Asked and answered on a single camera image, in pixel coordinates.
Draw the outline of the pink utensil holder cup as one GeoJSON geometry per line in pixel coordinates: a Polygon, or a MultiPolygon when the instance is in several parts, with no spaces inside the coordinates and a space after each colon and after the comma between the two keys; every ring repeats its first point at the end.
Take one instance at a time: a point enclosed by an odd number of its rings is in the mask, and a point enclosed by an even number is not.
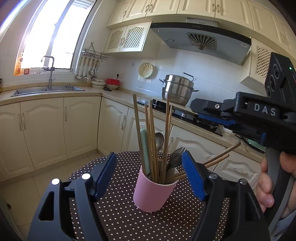
{"type": "Polygon", "coordinates": [[[154,183],[144,175],[142,166],[140,166],[133,202],[142,211],[158,211],[163,207],[177,183],[178,181],[168,185],[154,183]]]}

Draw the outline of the green electric grill appliance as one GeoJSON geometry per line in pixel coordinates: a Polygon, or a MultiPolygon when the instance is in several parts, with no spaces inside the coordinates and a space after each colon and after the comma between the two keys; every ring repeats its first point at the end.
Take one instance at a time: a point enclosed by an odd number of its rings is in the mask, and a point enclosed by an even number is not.
{"type": "Polygon", "coordinates": [[[264,154],[264,153],[266,152],[266,147],[260,145],[259,143],[255,142],[255,141],[253,141],[253,140],[251,140],[251,139],[245,138],[245,137],[243,137],[243,136],[238,136],[238,137],[239,137],[241,140],[243,140],[243,142],[244,142],[245,144],[247,144],[248,147],[250,147],[250,148],[252,148],[252,149],[254,149],[254,150],[256,150],[256,151],[258,151],[258,152],[260,152],[260,153],[262,153],[262,154],[264,154]]]}

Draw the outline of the dark metal spoon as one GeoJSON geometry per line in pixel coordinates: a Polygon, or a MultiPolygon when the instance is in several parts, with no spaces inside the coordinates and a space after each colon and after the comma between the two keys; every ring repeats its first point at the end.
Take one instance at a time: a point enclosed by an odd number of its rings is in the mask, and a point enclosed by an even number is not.
{"type": "Polygon", "coordinates": [[[182,164],[182,154],[184,153],[185,148],[180,147],[176,149],[174,152],[170,155],[170,160],[166,166],[166,171],[170,170],[171,168],[176,168],[182,164]]]}

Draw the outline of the round cream wall strainer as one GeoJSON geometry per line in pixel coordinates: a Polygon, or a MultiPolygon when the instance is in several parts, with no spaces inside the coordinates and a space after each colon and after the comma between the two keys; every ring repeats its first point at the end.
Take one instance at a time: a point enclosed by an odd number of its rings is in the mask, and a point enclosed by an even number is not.
{"type": "Polygon", "coordinates": [[[149,62],[143,62],[138,68],[138,74],[142,78],[151,78],[154,74],[155,66],[149,62]]]}

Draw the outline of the silver metal spoon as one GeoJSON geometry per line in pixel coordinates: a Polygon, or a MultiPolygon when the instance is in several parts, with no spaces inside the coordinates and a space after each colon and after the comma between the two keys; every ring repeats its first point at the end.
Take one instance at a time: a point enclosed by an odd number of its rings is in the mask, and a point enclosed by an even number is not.
{"type": "Polygon", "coordinates": [[[162,149],[164,145],[165,138],[162,133],[155,133],[156,151],[157,153],[162,149]]]}

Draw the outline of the red bowl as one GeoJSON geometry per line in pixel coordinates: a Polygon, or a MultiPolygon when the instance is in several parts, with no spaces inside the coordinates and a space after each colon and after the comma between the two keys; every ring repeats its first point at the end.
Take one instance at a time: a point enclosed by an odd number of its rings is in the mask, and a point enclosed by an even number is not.
{"type": "Polygon", "coordinates": [[[120,87],[120,81],[117,79],[107,78],[106,87],[109,89],[118,89],[120,87]]]}

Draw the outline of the grey range hood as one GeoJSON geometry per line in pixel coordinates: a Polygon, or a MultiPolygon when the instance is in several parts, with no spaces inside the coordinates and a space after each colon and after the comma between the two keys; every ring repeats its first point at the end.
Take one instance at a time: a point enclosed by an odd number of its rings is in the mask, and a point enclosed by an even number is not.
{"type": "Polygon", "coordinates": [[[152,23],[154,31],[170,48],[199,52],[242,65],[251,39],[218,27],[194,23],[152,23]]]}

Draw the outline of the mint green utensil case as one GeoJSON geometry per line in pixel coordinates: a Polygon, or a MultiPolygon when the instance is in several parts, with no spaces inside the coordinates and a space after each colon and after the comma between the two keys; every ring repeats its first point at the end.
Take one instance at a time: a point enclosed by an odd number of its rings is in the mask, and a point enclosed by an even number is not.
{"type": "Polygon", "coordinates": [[[148,154],[148,146],[147,146],[147,130],[144,128],[141,129],[140,136],[141,136],[141,141],[142,141],[142,150],[143,150],[143,154],[144,154],[144,164],[145,164],[146,176],[149,177],[151,174],[151,170],[150,170],[149,154],[148,154]]]}

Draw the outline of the window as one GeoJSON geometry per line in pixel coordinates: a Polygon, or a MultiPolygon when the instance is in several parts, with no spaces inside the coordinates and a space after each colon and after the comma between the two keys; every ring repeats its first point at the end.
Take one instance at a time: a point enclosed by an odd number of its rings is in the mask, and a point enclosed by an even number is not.
{"type": "Polygon", "coordinates": [[[41,1],[23,35],[14,75],[54,65],[71,69],[85,21],[96,1],[41,1]]]}

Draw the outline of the cream upper cabinets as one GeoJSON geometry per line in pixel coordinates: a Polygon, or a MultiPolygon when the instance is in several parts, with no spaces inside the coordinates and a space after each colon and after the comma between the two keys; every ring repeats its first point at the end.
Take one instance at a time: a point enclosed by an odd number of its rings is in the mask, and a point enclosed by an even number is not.
{"type": "Polygon", "coordinates": [[[241,61],[235,74],[246,77],[232,81],[231,91],[259,84],[266,73],[267,54],[276,50],[295,62],[295,33],[281,13],[269,1],[121,1],[115,6],[107,27],[111,30],[106,53],[143,53],[156,57],[156,49],[145,44],[148,27],[153,23],[191,23],[229,30],[255,40],[255,46],[241,61]]]}

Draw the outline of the cream cabinets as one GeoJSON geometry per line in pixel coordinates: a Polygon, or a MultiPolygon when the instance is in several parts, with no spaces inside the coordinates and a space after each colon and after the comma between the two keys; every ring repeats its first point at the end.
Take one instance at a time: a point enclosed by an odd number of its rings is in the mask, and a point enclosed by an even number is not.
{"type": "Polygon", "coordinates": [[[255,40],[255,46],[241,61],[235,74],[246,77],[232,81],[231,91],[259,84],[266,73],[267,54],[276,50],[295,62],[295,33],[281,13],[269,1],[121,1],[115,6],[107,27],[111,30],[106,53],[143,53],[156,57],[156,49],[145,44],[148,27],[153,23],[191,23],[229,30],[255,40]]]}
{"type": "MultiPolygon", "coordinates": [[[[185,147],[202,162],[228,145],[219,145],[196,130],[190,132],[172,122],[169,152],[185,147]]],[[[133,108],[98,96],[46,98],[1,106],[1,181],[95,149],[104,154],[138,151],[133,108]]],[[[255,188],[259,162],[238,150],[210,170],[232,181],[245,178],[255,188]]]]}

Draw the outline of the brown polka dot tablecloth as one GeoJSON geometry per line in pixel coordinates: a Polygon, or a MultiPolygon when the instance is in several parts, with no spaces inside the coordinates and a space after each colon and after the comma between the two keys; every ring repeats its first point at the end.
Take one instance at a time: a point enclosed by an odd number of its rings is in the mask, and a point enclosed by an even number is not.
{"type": "Polygon", "coordinates": [[[108,240],[190,240],[205,209],[186,178],[180,180],[164,206],[144,212],[133,202],[140,169],[138,151],[116,154],[117,165],[102,198],[93,206],[108,240]]]}

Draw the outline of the stainless steel steamer pot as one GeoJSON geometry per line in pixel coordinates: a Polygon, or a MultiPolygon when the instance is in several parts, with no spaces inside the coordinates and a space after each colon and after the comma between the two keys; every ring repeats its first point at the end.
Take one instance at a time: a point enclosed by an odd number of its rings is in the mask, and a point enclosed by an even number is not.
{"type": "Polygon", "coordinates": [[[162,99],[169,99],[172,103],[186,106],[192,93],[199,91],[194,89],[196,77],[185,72],[183,74],[191,77],[191,79],[179,75],[166,75],[164,80],[159,79],[163,84],[162,99]]]}

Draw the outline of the crossing wooden chopstick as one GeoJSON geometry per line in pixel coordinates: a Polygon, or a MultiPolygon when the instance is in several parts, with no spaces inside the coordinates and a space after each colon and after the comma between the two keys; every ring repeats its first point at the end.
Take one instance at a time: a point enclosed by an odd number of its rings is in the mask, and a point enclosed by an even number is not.
{"type": "Polygon", "coordinates": [[[133,94],[133,109],[134,109],[134,116],[135,116],[135,125],[137,129],[137,140],[138,140],[138,146],[139,146],[139,152],[140,152],[140,160],[142,164],[142,171],[144,174],[146,174],[145,170],[145,162],[144,162],[144,153],[142,149],[142,139],[140,136],[140,124],[139,124],[139,116],[138,116],[138,107],[137,107],[137,95],[133,94]]]}

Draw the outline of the cream lower cabinets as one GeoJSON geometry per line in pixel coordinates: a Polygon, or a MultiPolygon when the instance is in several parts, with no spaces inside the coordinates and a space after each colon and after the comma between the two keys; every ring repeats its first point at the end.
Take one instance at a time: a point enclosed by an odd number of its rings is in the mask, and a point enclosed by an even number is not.
{"type": "MultiPolygon", "coordinates": [[[[196,130],[190,132],[172,122],[169,152],[185,147],[202,162],[228,145],[219,145],[196,130]]],[[[1,106],[1,181],[95,149],[104,154],[138,151],[133,108],[98,96],[46,98],[1,106]]],[[[210,170],[232,181],[245,178],[255,188],[259,162],[238,150],[210,170]]]]}

